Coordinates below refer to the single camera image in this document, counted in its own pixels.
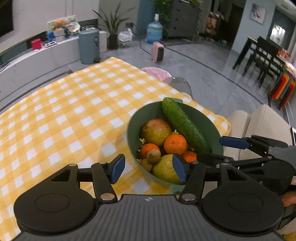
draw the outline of tablecloth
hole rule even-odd
[[[127,146],[130,117],[164,97],[182,99],[200,110],[221,135],[230,124],[186,95],[120,59],[109,58],[51,83],[0,116],[0,240],[20,230],[13,212],[17,197],[70,163],[79,168],[112,161],[119,153],[126,166],[113,185],[121,194],[169,194],[143,177]],[[94,196],[92,184],[81,188]]]

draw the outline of blue water bottle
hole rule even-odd
[[[154,21],[148,24],[146,43],[153,44],[155,41],[160,42],[163,37],[163,26],[159,22],[159,15],[156,13]]]

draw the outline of green bowl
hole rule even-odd
[[[197,126],[200,132],[205,137],[206,141],[211,146],[212,152],[214,154],[223,155],[223,147],[219,143],[219,138],[221,137],[215,125],[211,122],[211,120],[206,117],[203,113],[198,111],[197,109],[183,104],[178,103],[178,105],[182,108],[182,110],[189,116],[189,118],[193,121],[193,123]],[[149,173],[146,169],[142,167],[142,165],[136,160],[138,158],[139,152],[138,149],[142,146],[140,142],[140,131],[143,124],[152,119],[163,119],[166,121],[171,127],[171,123],[165,116],[162,110],[162,101],[150,103],[148,105],[143,106],[139,110],[137,110],[134,115],[131,117],[128,123],[127,129],[127,139],[128,139],[128,147],[135,158],[135,162],[139,169],[143,172],[144,176],[152,179],[154,182],[160,185],[169,186],[172,193],[181,192],[184,188],[184,185],[174,185],[165,181],[160,180],[152,173]]]

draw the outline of pink bag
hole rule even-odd
[[[152,75],[154,78],[157,78],[163,82],[165,79],[172,77],[169,72],[167,72],[163,69],[160,69],[160,68],[156,68],[156,67],[142,68],[142,71],[146,72],[149,75]]]

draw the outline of gray trash can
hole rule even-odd
[[[99,30],[83,30],[78,33],[79,52],[82,64],[93,64],[100,57]]]

